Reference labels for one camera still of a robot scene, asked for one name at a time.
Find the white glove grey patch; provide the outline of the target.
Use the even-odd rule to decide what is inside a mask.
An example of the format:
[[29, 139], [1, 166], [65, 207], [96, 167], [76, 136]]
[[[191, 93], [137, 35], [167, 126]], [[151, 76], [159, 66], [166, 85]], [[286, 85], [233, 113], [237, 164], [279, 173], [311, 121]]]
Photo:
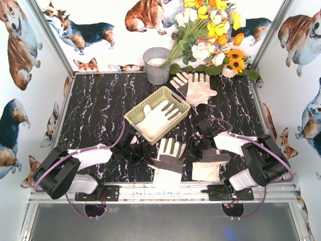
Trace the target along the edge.
[[154, 109], [147, 104], [144, 106], [143, 112], [145, 117], [136, 126], [149, 139], [157, 137], [182, 115], [175, 104], [168, 100], [162, 101]]

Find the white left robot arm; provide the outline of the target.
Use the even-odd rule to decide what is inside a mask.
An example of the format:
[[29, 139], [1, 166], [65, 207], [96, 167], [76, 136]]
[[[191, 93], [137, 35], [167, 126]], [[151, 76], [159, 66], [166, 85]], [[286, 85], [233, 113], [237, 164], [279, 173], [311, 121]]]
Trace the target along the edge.
[[121, 134], [114, 143], [69, 150], [57, 146], [33, 173], [34, 191], [45, 192], [54, 200], [67, 193], [99, 195], [101, 184], [89, 174], [79, 174], [79, 171], [120, 158], [135, 166], [141, 163], [153, 165], [147, 151], [147, 144], [142, 143], [137, 134], [128, 132]]

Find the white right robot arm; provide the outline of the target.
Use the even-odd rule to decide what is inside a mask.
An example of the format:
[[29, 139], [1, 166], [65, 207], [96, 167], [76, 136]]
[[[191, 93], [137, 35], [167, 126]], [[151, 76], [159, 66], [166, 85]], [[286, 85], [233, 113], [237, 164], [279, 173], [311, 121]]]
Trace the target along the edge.
[[246, 188], [266, 187], [270, 183], [282, 183], [281, 176], [288, 173], [288, 181], [294, 179], [294, 172], [288, 160], [273, 137], [247, 137], [232, 133], [228, 129], [217, 129], [211, 125], [212, 119], [205, 119], [195, 125], [197, 135], [188, 140], [182, 159], [185, 163], [220, 161], [222, 155], [215, 150], [232, 152], [244, 158], [246, 169], [224, 180], [225, 192], [229, 195]]

